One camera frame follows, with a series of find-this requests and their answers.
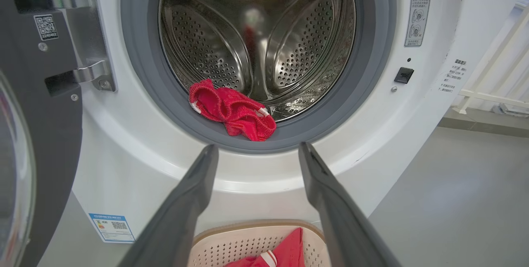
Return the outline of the white washing machine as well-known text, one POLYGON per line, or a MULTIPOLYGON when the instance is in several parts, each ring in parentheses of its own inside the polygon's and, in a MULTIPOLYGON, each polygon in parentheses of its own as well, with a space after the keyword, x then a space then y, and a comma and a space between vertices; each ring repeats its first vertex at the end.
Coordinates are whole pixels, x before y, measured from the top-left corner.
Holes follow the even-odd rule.
MULTIPOLYGON (((72 185, 87 214, 125 216, 135 238, 208 144, 180 141, 132 67, 121 23, 122 0, 97 0, 117 91, 82 88, 81 154, 72 185)), ((420 47, 405 47, 410 0, 396 0, 387 64, 365 100, 341 127, 315 141, 327 167, 370 216, 431 135, 473 73, 516 0, 431 0, 420 47), (467 73, 453 93, 438 91, 455 60, 467 73), (400 67, 413 69, 395 83, 400 67)), ((247 154, 219 147, 210 204, 194 235, 210 228, 261 220, 302 220, 321 226, 303 187, 298 145, 247 154)))

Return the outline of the beige perforated laundry basket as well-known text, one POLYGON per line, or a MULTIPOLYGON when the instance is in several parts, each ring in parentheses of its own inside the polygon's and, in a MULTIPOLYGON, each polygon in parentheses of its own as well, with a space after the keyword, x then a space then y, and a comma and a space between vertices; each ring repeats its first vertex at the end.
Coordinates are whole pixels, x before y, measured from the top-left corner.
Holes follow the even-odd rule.
POLYGON ((193 241, 187 267, 225 267, 274 250, 296 228, 303 229, 306 267, 331 267, 323 233, 301 220, 261 220, 213 228, 193 241))

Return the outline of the small red knit garment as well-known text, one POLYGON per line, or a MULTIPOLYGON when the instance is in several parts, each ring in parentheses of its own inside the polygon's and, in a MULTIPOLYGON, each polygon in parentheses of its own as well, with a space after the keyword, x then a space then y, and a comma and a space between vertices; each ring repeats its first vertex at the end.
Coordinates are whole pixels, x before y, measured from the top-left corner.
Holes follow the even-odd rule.
POLYGON ((222 123, 230 136, 266 141, 276 131, 276 122, 264 105, 232 88, 215 88, 211 79, 190 87, 189 103, 206 119, 222 123))

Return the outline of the steel perforated drum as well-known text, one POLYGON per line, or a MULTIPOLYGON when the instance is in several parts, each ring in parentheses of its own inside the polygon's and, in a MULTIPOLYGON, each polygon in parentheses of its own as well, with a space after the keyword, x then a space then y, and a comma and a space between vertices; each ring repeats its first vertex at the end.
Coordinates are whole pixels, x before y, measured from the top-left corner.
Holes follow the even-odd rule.
POLYGON ((355 44, 356 0, 161 0, 164 52, 189 91, 210 79, 263 104, 276 122, 315 107, 355 44))

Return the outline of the grey rubber door gasket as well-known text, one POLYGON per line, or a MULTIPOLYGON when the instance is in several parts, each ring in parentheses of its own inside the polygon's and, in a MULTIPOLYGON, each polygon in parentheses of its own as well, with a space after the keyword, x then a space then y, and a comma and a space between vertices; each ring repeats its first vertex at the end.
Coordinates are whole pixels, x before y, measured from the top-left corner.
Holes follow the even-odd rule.
POLYGON ((183 132, 180 141, 193 139, 238 153, 285 152, 301 141, 315 141, 333 133, 363 105, 387 64, 396 25, 396 0, 356 0, 355 44, 345 70, 332 90, 308 112, 276 122, 266 141, 230 136, 222 123, 192 109, 189 91, 178 82, 164 52, 160 28, 161 0, 122 0, 124 42, 137 77, 172 127, 183 132))

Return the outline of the black door latch socket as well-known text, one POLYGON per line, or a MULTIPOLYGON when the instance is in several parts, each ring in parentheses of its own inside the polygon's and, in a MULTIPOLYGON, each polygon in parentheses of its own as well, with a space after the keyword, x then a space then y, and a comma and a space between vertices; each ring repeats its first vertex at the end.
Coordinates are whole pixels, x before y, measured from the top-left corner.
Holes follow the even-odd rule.
POLYGON ((413 69, 407 67, 400 67, 397 75, 394 78, 394 82, 400 84, 408 84, 414 72, 415 71, 413 69))

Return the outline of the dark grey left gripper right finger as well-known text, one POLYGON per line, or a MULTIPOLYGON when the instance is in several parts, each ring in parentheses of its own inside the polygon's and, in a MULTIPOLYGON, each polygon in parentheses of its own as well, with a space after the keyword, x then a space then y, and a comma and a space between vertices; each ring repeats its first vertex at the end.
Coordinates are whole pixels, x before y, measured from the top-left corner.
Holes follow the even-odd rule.
POLYGON ((400 267, 315 148, 303 141, 298 156, 306 196, 319 213, 332 267, 400 267))

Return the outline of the silver door hinge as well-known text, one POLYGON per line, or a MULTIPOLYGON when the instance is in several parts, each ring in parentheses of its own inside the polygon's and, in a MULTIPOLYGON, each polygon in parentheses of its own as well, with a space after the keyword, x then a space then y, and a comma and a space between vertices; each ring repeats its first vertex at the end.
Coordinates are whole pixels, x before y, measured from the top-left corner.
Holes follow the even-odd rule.
POLYGON ((97 0, 51 0, 66 20, 78 62, 72 74, 77 83, 97 90, 117 91, 98 11, 97 0))

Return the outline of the red and white garment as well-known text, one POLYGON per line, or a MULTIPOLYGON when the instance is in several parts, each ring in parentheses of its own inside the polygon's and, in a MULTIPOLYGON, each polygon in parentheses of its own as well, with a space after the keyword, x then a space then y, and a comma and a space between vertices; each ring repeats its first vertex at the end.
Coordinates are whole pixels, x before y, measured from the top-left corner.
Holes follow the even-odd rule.
POLYGON ((292 231, 274 250, 248 256, 225 267, 306 267, 303 252, 303 229, 292 231))

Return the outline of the white metal railing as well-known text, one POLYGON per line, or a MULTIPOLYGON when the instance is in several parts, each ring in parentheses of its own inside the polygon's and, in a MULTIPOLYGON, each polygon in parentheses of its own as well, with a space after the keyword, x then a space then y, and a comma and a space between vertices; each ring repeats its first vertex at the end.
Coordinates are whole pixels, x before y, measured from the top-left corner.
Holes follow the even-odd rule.
POLYGON ((517 0, 452 109, 529 118, 529 0, 517 0))

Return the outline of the dark grey round washer door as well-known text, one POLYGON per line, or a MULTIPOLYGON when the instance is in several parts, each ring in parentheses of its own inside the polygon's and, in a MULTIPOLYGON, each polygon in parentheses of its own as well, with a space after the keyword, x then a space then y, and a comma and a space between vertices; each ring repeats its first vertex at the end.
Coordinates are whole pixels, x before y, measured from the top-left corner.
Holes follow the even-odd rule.
POLYGON ((64 212, 83 133, 77 67, 51 0, 0 0, 0 267, 37 267, 64 212), (42 14, 58 39, 40 39, 42 14))

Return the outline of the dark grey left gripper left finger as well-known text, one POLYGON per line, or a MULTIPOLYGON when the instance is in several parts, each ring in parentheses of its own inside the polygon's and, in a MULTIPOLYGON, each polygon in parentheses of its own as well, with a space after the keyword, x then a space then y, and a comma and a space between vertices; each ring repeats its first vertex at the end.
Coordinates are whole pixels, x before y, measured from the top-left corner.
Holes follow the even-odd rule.
POLYGON ((210 203, 219 149, 202 149, 117 267, 187 267, 196 224, 210 203))

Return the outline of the printed instruction text label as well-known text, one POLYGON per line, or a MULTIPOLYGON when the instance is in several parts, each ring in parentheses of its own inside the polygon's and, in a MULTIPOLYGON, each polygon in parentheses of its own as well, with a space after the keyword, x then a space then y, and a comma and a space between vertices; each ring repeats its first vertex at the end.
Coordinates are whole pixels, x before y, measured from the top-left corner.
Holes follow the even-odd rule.
POLYGON ((442 93, 453 93, 461 80, 467 73, 467 61, 461 59, 453 60, 438 81, 438 91, 442 93))

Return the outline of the blue energy label sticker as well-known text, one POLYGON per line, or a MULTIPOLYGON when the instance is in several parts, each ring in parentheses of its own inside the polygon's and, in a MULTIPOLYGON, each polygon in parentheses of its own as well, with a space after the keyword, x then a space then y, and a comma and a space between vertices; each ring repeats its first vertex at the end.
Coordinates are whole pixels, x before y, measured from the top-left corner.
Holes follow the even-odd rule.
POLYGON ((136 239, 125 216, 88 214, 100 238, 105 243, 133 244, 136 239))

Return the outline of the grey warning sticker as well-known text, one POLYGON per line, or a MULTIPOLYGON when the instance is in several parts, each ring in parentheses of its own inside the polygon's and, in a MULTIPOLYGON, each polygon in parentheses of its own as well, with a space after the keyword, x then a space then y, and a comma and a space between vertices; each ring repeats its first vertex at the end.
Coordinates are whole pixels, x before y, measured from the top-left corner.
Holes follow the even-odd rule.
POLYGON ((410 0, 405 47, 420 47, 427 26, 431 0, 410 0))

